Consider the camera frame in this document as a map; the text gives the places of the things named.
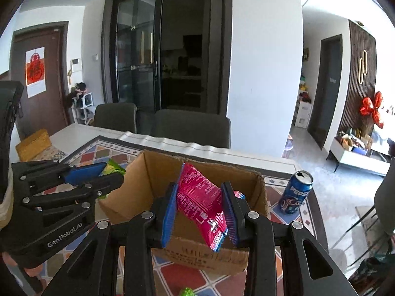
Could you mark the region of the yellow green snack bag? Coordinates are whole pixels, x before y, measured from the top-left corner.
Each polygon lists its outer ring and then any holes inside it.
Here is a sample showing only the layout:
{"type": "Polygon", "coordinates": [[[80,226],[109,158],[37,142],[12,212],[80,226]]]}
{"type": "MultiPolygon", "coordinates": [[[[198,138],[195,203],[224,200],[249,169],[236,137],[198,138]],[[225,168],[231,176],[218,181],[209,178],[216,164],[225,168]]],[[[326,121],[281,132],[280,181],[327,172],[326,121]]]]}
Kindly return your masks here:
{"type": "MultiPolygon", "coordinates": [[[[123,176],[126,174],[126,170],[124,167],[122,167],[120,164],[118,164],[117,162],[115,162],[112,158],[110,158],[107,162],[106,162],[106,166],[104,167],[104,169],[102,170],[102,172],[99,174],[99,176],[106,176],[109,174],[114,174],[114,173],[119,173],[122,174],[123,176]]],[[[113,188],[110,192],[112,192],[113,190],[118,189],[121,185],[119,185],[117,188],[113,188]]],[[[101,194],[100,196],[98,196],[97,199],[106,199],[107,196],[109,195],[109,193],[107,194],[101,194]]]]}

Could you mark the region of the pink snack bag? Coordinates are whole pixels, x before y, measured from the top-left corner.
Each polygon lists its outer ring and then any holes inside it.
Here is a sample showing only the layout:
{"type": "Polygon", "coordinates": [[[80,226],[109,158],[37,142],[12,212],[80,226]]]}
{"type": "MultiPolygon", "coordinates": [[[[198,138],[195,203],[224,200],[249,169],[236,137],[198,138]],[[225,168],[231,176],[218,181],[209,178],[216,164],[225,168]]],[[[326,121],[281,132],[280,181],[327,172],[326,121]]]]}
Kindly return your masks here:
{"type": "MultiPolygon", "coordinates": [[[[241,197],[241,192],[234,192],[241,197]]],[[[180,212],[196,224],[208,247],[217,252],[228,237],[221,187],[213,184],[193,165],[185,163],[178,178],[177,206],[180,212]]],[[[246,228],[250,240],[252,233],[247,221],[246,228]]]]}

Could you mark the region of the green lollipop with stick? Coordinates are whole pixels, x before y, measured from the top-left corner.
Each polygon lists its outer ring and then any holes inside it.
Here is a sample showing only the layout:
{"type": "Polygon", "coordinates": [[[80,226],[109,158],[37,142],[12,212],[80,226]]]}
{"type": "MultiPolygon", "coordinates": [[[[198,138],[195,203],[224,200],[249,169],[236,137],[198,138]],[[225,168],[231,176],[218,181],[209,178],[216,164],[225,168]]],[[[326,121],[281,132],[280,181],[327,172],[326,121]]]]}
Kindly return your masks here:
{"type": "Polygon", "coordinates": [[[185,287],[180,291],[179,296],[195,296],[195,293],[193,289],[185,287]]]}

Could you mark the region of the patterned floral placemat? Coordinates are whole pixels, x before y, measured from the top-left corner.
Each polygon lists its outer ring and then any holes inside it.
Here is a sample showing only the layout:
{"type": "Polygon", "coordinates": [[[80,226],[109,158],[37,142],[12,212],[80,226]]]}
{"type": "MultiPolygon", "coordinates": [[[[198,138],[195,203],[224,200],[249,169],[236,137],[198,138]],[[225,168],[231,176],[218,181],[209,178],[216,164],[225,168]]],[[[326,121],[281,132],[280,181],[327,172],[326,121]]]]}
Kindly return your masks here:
{"type": "Polygon", "coordinates": [[[66,153],[57,149],[54,146],[50,146],[35,156],[33,161],[43,161],[43,160],[61,160],[66,156],[66,153]]]}

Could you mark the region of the yellow woven tissue box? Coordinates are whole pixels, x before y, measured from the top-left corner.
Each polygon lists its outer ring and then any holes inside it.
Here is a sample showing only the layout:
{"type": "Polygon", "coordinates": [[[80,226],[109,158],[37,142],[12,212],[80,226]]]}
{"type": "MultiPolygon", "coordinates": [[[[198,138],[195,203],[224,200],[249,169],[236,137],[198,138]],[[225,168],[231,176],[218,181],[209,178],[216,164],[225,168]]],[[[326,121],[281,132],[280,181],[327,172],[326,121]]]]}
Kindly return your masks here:
{"type": "Polygon", "coordinates": [[[40,129],[22,140],[15,149],[21,162],[29,162],[52,145],[46,129],[40,129]]]}

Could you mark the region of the colourful diamond pattern table mat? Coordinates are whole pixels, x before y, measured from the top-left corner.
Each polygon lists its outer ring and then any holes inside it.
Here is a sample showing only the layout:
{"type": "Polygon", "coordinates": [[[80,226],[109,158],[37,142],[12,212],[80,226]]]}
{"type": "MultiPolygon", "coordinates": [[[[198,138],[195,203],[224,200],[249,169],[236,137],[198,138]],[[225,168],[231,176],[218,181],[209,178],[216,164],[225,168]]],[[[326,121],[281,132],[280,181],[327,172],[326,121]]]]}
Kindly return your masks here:
{"type": "MultiPolygon", "coordinates": [[[[126,169],[122,187],[97,201],[97,221],[117,224],[148,210],[154,199],[163,196],[168,185],[178,179],[181,166],[188,163],[217,186],[229,182],[234,190],[244,194],[252,210],[280,224],[300,221],[321,245],[327,245],[314,193],[308,195],[295,214],[284,214],[278,207],[278,200],[297,169],[290,159],[271,160],[132,133],[118,139],[97,136],[81,142],[66,138],[56,143],[56,148],[66,152],[68,164],[83,167],[113,160],[126,169]]],[[[244,292],[248,251],[235,249],[228,239],[219,251],[212,251],[194,221],[181,212],[176,216],[167,246],[152,254],[157,295],[180,295],[185,288],[196,295],[244,292]]]]}

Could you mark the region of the blue Pepsi can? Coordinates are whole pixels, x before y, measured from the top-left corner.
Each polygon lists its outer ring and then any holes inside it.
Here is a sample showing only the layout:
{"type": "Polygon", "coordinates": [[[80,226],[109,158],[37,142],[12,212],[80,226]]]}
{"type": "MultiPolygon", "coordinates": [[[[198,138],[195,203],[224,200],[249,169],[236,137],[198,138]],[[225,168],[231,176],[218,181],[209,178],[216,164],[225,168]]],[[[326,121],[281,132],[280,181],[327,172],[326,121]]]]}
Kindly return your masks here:
{"type": "Polygon", "coordinates": [[[296,171],[288,181],[278,201],[280,210],[285,214],[296,213],[313,188],[313,176],[305,171],[296,171]]]}

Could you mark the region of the dark grey dining chair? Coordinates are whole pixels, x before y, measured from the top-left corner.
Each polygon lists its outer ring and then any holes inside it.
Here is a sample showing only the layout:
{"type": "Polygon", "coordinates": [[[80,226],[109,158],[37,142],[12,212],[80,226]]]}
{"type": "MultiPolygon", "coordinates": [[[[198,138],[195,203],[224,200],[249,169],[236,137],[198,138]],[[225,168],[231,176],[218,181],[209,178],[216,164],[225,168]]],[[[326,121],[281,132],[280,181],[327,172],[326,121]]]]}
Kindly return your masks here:
{"type": "Polygon", "coordinates": [[[110,103],[97,106],[93,126],[121,132],[137,132],[137,107],[133,103],[110,103]]]}

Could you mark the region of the red white door poster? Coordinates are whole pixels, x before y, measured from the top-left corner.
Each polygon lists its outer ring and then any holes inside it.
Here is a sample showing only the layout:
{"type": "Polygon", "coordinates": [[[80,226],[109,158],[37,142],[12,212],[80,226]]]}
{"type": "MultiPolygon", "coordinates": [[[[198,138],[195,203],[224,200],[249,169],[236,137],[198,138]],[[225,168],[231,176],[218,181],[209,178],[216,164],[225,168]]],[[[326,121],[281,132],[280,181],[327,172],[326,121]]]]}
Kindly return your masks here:
{"type": "Polygon", "coordinates": [[[46,91],[45,47],[25,52],[25,84],[28,98],[46,91]]]}

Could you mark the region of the brown entrance door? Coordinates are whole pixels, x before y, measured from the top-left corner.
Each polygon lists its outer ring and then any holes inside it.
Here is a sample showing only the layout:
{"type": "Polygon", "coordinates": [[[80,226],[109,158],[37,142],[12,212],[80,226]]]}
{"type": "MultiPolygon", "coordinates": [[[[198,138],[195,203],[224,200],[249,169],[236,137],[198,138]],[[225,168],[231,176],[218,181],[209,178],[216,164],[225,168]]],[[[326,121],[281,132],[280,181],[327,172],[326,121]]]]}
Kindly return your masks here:
{"type": "Polygon", "coordinates": [[[70,124],[64,105],[68,93],[68,22],[34,25],[13,33],[9,73],[23,84],[16,121],[20,139],[45,129],[51,136],[70,124]]]}

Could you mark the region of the dark interior door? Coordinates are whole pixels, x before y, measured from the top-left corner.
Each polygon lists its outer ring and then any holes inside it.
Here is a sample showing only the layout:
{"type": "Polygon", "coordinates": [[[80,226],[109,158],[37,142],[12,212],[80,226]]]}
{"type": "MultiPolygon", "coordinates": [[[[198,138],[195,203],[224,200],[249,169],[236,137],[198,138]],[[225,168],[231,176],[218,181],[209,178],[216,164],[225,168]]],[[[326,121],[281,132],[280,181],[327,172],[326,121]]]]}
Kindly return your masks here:
{"type": "Polygon", "coordinates": [[[336,109],[341,79],[342,55],[342,35],[321,40],[317,89],[307,128],[320,149],[324,147],[336,109]]]}

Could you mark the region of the white low TV cabinet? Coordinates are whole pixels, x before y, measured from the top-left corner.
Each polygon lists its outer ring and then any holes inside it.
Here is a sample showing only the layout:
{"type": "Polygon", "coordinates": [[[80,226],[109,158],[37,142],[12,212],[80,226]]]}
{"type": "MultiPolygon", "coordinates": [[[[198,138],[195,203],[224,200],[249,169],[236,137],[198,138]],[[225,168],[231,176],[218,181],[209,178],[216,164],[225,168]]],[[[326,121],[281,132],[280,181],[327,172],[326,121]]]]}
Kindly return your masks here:
{"type": "Polygon", "coordinates": [[[379,152],[373,152],[368,156],[354,151],[348,151],[336,138],[334,138],[331,143],[327,159],[332,159],[336,162],[334,172],[336,172],[339,167],[348,167],[364,170],[371,174],[385,176],[391,165],[390,157],[383,156],[379,152]]]}

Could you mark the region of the dark chair at right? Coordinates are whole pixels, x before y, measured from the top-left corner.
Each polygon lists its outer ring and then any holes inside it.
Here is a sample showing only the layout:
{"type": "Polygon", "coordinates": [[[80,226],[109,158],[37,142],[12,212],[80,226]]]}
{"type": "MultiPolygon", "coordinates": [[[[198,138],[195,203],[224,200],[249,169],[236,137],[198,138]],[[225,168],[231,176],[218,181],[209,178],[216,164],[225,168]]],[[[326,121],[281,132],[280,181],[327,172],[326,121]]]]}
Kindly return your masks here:
{"type": "Polygon", "coordinates": [[[369,253],[378,242],[383,241],[384,239],[388,241],[389,238],[394,235],[394,177],[394,158],[392,158],[387,174],[375,192],[374,205],[365,214],[363,214],[363,216],[356,223],[354,223],[350,228],[347,229],[347,231],[345,231],[345,233],[332,246],[332,248],[337,246],[340,240],[347,233],[359,225],[359,223],[362,223],[372,213],[374,213],[373,217],[375,217],[375,223],[379,222],[382,226],[382,234],[372,243],[371,246],[368,247],[367,251],[362,256],[369,253]]]}

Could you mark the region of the black glass sliding door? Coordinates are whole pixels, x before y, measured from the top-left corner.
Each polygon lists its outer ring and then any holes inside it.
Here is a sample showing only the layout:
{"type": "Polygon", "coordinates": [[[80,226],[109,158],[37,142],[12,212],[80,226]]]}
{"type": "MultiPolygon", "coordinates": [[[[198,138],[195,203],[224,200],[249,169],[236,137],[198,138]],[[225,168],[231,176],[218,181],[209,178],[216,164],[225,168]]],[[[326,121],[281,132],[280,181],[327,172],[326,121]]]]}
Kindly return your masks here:
{"type": "Polygon", "coordinates": [[[232,0],[105,0],[104,100],[226,114],[232,0]]]}

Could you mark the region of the red balloon flower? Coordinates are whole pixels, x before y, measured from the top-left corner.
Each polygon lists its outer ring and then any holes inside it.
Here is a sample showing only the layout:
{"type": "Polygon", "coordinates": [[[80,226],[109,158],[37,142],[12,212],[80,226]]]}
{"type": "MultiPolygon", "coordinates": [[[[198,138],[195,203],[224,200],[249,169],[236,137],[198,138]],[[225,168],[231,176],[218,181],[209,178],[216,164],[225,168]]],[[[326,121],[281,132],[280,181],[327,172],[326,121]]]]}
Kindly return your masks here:
{"type": "Polygon", "coordinates": [[[383,96],[380,91],[375,93],[374,99],[365,97],[361,101],[361,106],[359,108],[359,113],[362,116],[371,116],[375,125],[380,129],[383,129],[384,122],[381,119],[379,109],[381,108],[383,101],[383,96]]]}

